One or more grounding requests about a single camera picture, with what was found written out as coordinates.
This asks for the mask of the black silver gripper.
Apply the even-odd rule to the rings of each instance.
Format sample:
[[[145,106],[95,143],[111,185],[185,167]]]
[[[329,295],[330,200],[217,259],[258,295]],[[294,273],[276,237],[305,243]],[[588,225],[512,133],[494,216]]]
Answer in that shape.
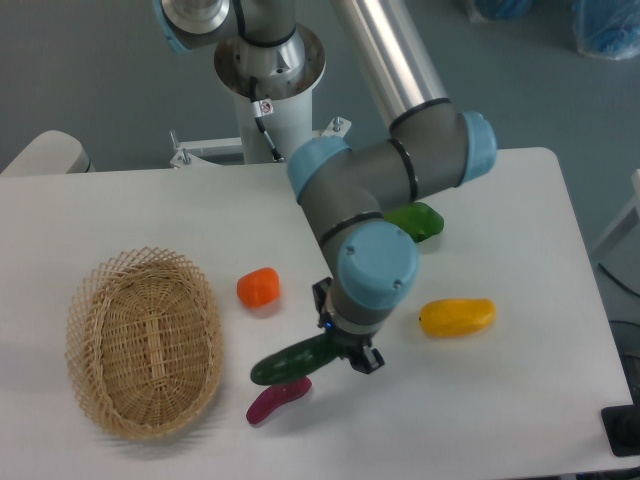
[[[338,356],[347,359],[353,370],[371,374],[385,365],[380,352],[372,346],[372,339],[383,323],[361,325],[348,321],[333,305],[331,285],[333,279],[326,277],[312,286],[318,326],[337,345]]]

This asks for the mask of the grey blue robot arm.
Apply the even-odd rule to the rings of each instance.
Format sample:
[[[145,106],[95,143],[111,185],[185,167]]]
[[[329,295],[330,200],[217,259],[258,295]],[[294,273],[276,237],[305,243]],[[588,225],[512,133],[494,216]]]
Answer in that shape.
[[[291,1],[157,1],[154,12],[178,52],[214,45],[219,79],[248,104],[239,126],[247,162],[286,165],[297,203],[330,270],[315,284],[320,334],[257,363],[258,385],[292,382],[336,358],[371,373],[384,361],[372,338],[410,292],[419,254],[386,214],[474,180],[497,145],[479,113],[450,102],[401,1],[337,1],[389,138],[355,151],[314,136],[308,114],[277,110],[309,92],[325,62]]]

